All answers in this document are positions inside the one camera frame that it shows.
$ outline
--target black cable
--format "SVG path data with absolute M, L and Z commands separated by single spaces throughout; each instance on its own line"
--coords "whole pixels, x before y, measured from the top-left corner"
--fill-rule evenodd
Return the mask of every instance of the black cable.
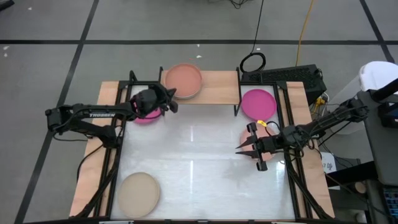
M 268 121 L 267 122 L 267 125 L 268 124 L 275 124 L 276 126 L 277 126 L 277 128 L 279 129 L 279 131 L 280 131 L 280 126 L 279 126 L 279 124 L 277 124 L 275 121 Z
M 375 211 L 379 212 L 381 215 L 384 215 L 385 217 L 391 218 L 395 221 L 398 221 L 398 219 L 394 218 L 392 215 L 389 215 L 385 212 L 383 212 L 382 210 L 376 208 L 375 206 L 371 205 L 369 202 L 367 202 L 365 199 L 361 198 L 360 196 L 358 196 L 356 193 L 354 193 L 351 189 L 347 188 L 346 186 L 344 186 L 343 184 L 339 183 L 337 180 L 335 180 L 334 178 L 332 178 L 331 176 L 329 176 L 327 173 L 325 173 L 325 176 L 327 178 L 329 178 L 330 180 L 332 180 L 334 183 L 338 184 L 340 187 L 344 188 L 346 191 L 348 191 L 349 193 L 355 195 L 358 199 L 360 199 L 360 201 L 362 201 L 363 203 L 366 203 L 369 207 L 375 209 Z
M 244 57 L 243 60 L 241 61 L 241 64 L 239 65 L 239 67 L 240 67 L 240 69 L 241 69 L 241 71 L 242 71 L 243 73 L 246 73 L 246 72 L 247 72 L 247 71 L 245 71 L 245 70 L 243 69 L 243 64 L 245 63 L 245 61 L 246 61 L 247 59 L 249 59 L 249 58 L 252 57 L 252 56 L 255 56 L 255 55 L 260 56 L 260 57 L 262 58 L 262 63 L 261 63 L 261 65 L 260 65 L 260 67 L 258 67 L 257 69 L 255 69 L 255 70 L 253 70 L 253 71 L 251 71 L 251 72 L 263 70 L 264 67 L 266 66 L 266 63 L 267 63 L 266 56 L 265 56 L 263 53 L 261 53 L 261 52 L 253 53 L 254 48 L 255 48 L 255 46 L 256 46 L 257 35 L 258 35 L 258 32 L 259 32 L 259 26 L 260 26 L 260 21 L 261 21 L 262 5 L 263 5 L 263 4 L 264 4 L 264 0 L 261 1 L 261 8 L 260 8 L 259 20 L 258 20 L 258 23 L 257 23 L 256 36 L 254 37 L 253 48 L 252 48 L 250 54 L 249 54 L 248 56 Z
M 350 161 L 348 161 L 348 160 L 346 160 L 346 159 L 344 159 L 344 158 L 342 158 L 342 157 L 338 157 L 338 156 L 334 155 L 334 154 L 329 150 L 329 148 L 326 146 L 326 144 L 323 144 L 322 146 L 323 146 L 323 148 L 324 148 L 327 152 L 329 152 L 329 153 L 335 158 L 335 160 L 336 160 L 340 165 L 342 165 L 343 167 L 349 168 L 348 166 L 342 164 L 342 163 L 340 162 L 340 160 L 346 161 L 351 167 L 354 166 Z
M 239 3 L 238 2 L 234 2 L 233 0 L 229 0 L 230 3 L 235 7 L 235 9 L 240 9 L 241 6 L 246 3 L 248 0 L 241 0 Z
M 311 106 L 311 108 L 310 108 L 310 112 L 311 112 L 311 110 L 313 109 L 313 107 L 315 106 L 315 104 L 316 104 L 316 103 L 313 103 L 313 104 L 312 104 L 312 106 Z
M 314 148 L 314 150 L 318 151 L 319 156 L 321 157 L 321 160 L 322 160 L 322 153 L 321 153 L 321 151 L 319 151 L 319 149 L 317 149 L 317 148 Z
M 329 135 L 323 142 L 321 142 L 319 144 L 319 146 L 321 146 L 325 141 L 327 141 L 328 139 L 330 139 L 332 136 L 334 136 L 336 133 L 338 133 L 339 131 L 341 131 L 343 128 L 347 127 L 347 125 L 349 125 L 351 122 L 346 123 L 343 127 L 339 128 L 339 130 L 335 131 L 334 133 L 332 133 L 331 135 Z
M 78 180 L 79 180 L 79 174 L 80 174 L 81 165 L 83 165 L 83 163 L 86 161 L 87 158 L 89 158 L 92 154 L 94 154 L 96 151 L 98 151 L 99 149 L 101 149 L 102 146 L 103 146 L 103 144 L 100 145 L 100 146 L 98 146 L 98 148 L 94 149 L 94 151 L 92 151 L 91 153 L 89 153 L 87 156 L 85 156 L 85 157 L 81 160 L 81 162 L 80 162 L 80 164 L 79 164 L 79 166 L 78 166 L 78 168 L 77 168 L 76 182 L 78 182 Z
M 83 142 L 87 142 L 87 139 L 60 139 L 55 137 L 56 133 L 54 133 L 54 135 L 52 136 L 55 140 L 57 141 L 67 141 L 67 142 L 75 142 L 75 141 L 83 141 Z
M 310 143 L 309 143 L 309 142 L 307 143 L 308 148 L 309 148 L 309 149 L 315 149 L 315 143 L 314 143 L 314 141 L 313 141 L 313 138 L 311 138 L 311 143 L 312 143 L 311 146 L 310 146 Z
M 119 134 L 118 134 L 118 136 L 116 137 L 116 141 L 118 141 L 118 139 L 120 138 L 120 135 L 121 135 L 122 131 L 123 131 L 123 128 L 120 129 Z M 103 145 L 104 145 L 104 144 L 102 144 L 102 145 L 100 145 L 98 148 L 94 149 L 94 151 L 92 151 L 91 153 L 89 153 L 87 156 L 85 156 L 85 157 L 81 160 L 81 162 L 80 162 L 80 164 L 79 164 L 79 166 L 78 166 L 78 168 L 77 168 L 76 182 L 79 180 L 79 173 L 80 173 L 81 165 L 83 165 L 83 163 L 86 161 L 87 158 L 89 158 L 92 154 L 94 154 L 96 151 L 98 151 L 99 149 L 101 149 L 101 147 L 103 147 Z
M 349 112 L 349 111 L 353 111 L 353 110 L 357 110 L 357 109 L 361 109 L 361 108 L 365 108 L 366 106 L 361 106 L 360 108 L 351 108 L 351 109 L 348 109 L 348 110 L 346 110 L 346 111 L 343 111 L 343 112 L 341 112 L 341 114 L 343 114 L 343 113 L 346 113 L 346 112 Z M 340 114 L 334 114 L 334 116 L 333 117 L 331 117 L 331 118 L 329 118 L 329 119 L 326 119 L 326 120 L 324 120 L 323 121 L 323 123 L 324 122 L 327 122 L 327 121 L 329 121 L 329 120 L 332 120 L 332 119 L 336 119 L 336 118 L 338 118 L 339 117 L 339 115 Z M 337 121 L 344 121 L 346 118 L 341 118 L 341 119 L 339 119 L 339 120 L 337 120 Z M 311 130 L 311 132 L 310 132 L 310 136 L 312 136 L 312 133 L 316 130 L 316 128 L 318 127 L 318 126 L 321 126 L 322 125 L 322 123 L 321 122 L 318 122 L 318 124 L 317 125 L 315 125 L 315 127 L 313 127 L 313 129 Z
M 268 136 L 271 136 L 272 134 L 268 131 L 267 127 L 265 127 L 265 129 L 266 129 Z

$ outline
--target white container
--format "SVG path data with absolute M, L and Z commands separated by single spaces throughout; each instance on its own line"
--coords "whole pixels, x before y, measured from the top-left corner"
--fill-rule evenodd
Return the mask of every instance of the white container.
M 369 62 L 362 66 L 359 74 L 351 80 L 333 99 L 330 100 L 328 110 L 334 111 L 340 104 L 354 96 L 359 91 L 378 90 L 398 78 L 398 65 L 390 62 Z M 331 128 L 333 132 L 339 130 L 347 121 Z M 364 123 L 351 123 L 338 134 L 351 134 L 364 128 Z

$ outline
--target floor tile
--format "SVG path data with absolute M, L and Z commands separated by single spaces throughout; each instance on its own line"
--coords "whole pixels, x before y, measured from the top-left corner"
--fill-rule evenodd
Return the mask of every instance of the floor tile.
M 330 132 L 327 132 L 324 139 L 330 134 Z M 372 150 L 365 129 L 351 134 L 335 134 L 327 140 L 325 146 L 338 157 L 360 159 L 361 163 L 373 161 Z M 320 146 L 320 150 L 322 152 L 327 152 L 323 146 Z
M 265 1 L 259 39 L 298 40 L 310 3 Z M 376 36 L 359 1 L 319 0 L 314 2 L 303 40 L 376 40 Z
M 360 3 L 337 1 L 315 3 L 304 39 L 375 40 Z M 260 5 L 248 1 L 237 10 L 228 1 L 100 1 L 88 39 L 253 39 Z M 258 39 L 298 40 L 309 5 L 265 1 Z
M 360 2 L 346 0 L 315 1 L 303 39 L 377 40 Z
M 60 139 L 86 139 L 67 132 Z M 67 219 L 76 189 L 76 173 L 86 142 L 53 140 L 24 222 Z
M 395 0 L 367 0 L 366 4 L 384 40 L 398 40 L 398 2 Z
M 57 104 L 76 45 L 0 47 L 0 217 L 13 223 L 47 132 L 44 111 Z
M 78 40 L 93 0 L 25 0 L 0 13 L 0 39 Z
M 392 58 L 396 61 L 396 64 L 398 64 L 398 45 L 389 45 L 388 49 L 392 55 Z
M 100 1 L 88 39 L 250 39 L 260 3 L 237 10 L 229 1 Z

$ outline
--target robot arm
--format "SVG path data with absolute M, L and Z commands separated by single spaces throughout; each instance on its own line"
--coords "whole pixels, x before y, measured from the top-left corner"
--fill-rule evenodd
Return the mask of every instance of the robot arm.
M 339 124 L 343 121 L 360 122 L 367 118 L 368 108 L 364 106 L 361 100 L 349 99 L 334 110 L 334 112 L 312 121 L 308 124 L 291 125 L 282 130 L 274 136 L 258 138 L 256 135 L 256 124 L 250 123 L 247 125 L 251 136 L 238 147 L 248 146 L 252 144 L 253 151 L 241 151 L 237 154 L 243 154 L 258 159 L 257 169 L 259 171 L 267 170 L 266 163 L 262 160 L 262 153 L 269 152 L 271 154 L 277 153 L 278 149 L 293 149 L 301 150 L 308 141 L 322 131 Z
M 172 101 L 176 89 L 167 90 L 161 84 L 149 85 L 134 95 L 129 102 L 118 105 L 62 105 L 45 111 L 47 116 L 47 127 L 50 131 L 62 134 L 66 131 L 74 131 L 85 135 L 98 137 L 104 147 L 114 148 L 120 142 L 113 127 L 97 126 L 86 121 L 84 118 L 117 118 L 132 121 L 136 118 L 145 119 L 152 111 L 159 108 L 164 111 L 178 111 L 178 104 Z

